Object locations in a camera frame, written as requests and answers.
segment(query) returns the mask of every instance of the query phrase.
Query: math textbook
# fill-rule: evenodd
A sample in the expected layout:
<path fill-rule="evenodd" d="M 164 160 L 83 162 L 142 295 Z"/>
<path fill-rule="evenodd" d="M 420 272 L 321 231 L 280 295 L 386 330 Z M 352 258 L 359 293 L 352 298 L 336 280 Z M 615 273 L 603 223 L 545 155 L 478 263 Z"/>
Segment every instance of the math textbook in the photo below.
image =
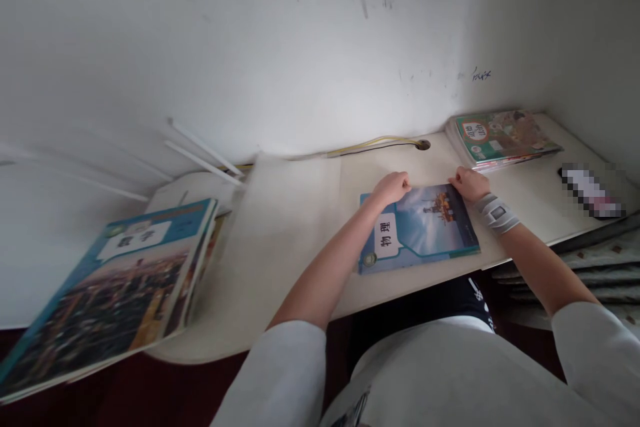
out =
<path fill-rule="evenodd" d="M 0 365 L 0 402 L 182 332 L 216 210 L 205 199 L 104 227 Z"/>
<path fill-rule="evenodd" d="M 369 195 L 360 195 L 360 204 Z M 360 254 L 358 272 L 373 274 L 479 252 L 458 191 L 450 183 L 414 187 L 378 217 Z"/>

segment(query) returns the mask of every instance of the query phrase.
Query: phone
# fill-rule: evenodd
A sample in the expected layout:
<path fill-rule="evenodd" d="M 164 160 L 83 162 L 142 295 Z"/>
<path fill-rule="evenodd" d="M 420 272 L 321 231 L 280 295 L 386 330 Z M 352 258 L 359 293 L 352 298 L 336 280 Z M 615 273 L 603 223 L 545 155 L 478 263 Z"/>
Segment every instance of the phone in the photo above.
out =
<path fill-rule="evenodd" d="M 566 163 L 560 167 L 558 174 L 591 217 L 610 220 L 625 216 L 623 204 L 600 184 L 593 171 Z"/>

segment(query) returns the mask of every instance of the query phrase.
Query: white long-sleeve shirt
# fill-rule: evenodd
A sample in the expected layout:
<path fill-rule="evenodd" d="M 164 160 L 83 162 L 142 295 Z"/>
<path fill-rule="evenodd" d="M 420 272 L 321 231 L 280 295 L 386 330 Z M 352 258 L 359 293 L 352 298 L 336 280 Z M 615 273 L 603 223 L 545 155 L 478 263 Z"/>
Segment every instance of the white long-sleeve shirt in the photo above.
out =
<path fill-rule="evenodd" d="M 321 419 L 325 333 L 287 322 L 251 349 L 212 425 L 640 425 L 640 341 L 585 302 L 552 325 L 567 384 L 481 320 L 451 317 L 378 342 Z"/>

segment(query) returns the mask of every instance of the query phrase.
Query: white wall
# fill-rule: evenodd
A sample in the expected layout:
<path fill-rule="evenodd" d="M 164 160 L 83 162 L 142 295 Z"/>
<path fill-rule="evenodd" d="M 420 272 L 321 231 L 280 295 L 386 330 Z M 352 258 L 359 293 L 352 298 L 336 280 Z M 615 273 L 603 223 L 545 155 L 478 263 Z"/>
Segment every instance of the white wall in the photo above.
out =
<path fill-rule="evenodd" d="M 456 113 L 540 109 L 566 62 L 554 5 L 0 0 L 0 143 L 151 192 L 157 182 L 96 134 L 178 175 L 195 166 L 162 146 L 170 115 L 241 162 L 437 131 Z M 472 81 L 476 67 L 491 76 Z M 0 167 L 0 189 L 0 326 L 30 322 L 100 227 L 141 209 L 28 167 Z"/>
<path fill-rule="evenodd" d="M 640 0 L 555 0 L 549 113 L 640 184 Z"/>

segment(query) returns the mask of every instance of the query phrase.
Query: black shorts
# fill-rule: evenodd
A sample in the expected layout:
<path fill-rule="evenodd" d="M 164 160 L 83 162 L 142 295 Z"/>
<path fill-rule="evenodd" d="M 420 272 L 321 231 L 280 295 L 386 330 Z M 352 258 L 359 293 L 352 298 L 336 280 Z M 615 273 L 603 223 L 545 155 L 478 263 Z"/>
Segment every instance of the black shorts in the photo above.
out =
<path fill-rule="evenodd" d="M 469 276 L 458 277 L 354 314 L 347 353 L 349 373 L 369 347 L 383 338 L 453 316 L 476 317 L 493 329 L 493 320 L 482 292 Z"/>

